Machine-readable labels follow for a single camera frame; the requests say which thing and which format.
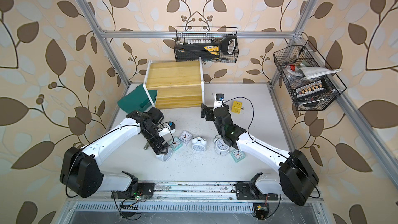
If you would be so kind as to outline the white twin-bell alarm clock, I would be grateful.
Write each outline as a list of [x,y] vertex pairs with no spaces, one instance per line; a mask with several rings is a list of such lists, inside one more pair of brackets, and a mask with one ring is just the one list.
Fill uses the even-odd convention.
[[167,148],[166,153],[162,153],[157,155],[157,159],[162,161],[162,162],[167,162],[168,160],[171,159],[172,155],[173,155],[173,150],[171,148]]
[[192,149],[197,152],[204,152],[206,150],[207,141],[202,137],[194,137],[191,141]]

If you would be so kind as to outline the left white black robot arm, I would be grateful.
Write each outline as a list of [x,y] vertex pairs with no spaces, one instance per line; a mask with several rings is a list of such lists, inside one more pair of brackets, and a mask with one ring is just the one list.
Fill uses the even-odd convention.
[[138,178],[129,172],[105,172],[101,164],[127,140],[142,135],[160,157],[169,153],[164,136],[173,134],[174,122],[162,124],[164,115],[152,107],[146,112],[134,110],[115,128],[82,148],[71,147],[63,158],[60,182],[82,198],[96,192],[115,192],[119,199],[131,199],[138,193]]

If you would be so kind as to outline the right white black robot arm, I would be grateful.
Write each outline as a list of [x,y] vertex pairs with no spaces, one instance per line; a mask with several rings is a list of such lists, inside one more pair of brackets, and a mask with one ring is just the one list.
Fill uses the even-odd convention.
[[254,177],[255,192],[284,194],[291,202],[303,206],[316,189],[319,177],[307,157],[299,150],[292,152],[266,144],[232,121],[226,106],[217,108],[201,106],[201,117],[215,124],[220,139],[232,147],[256,157],[276,171],[279,178],[271,181],[262,173]]

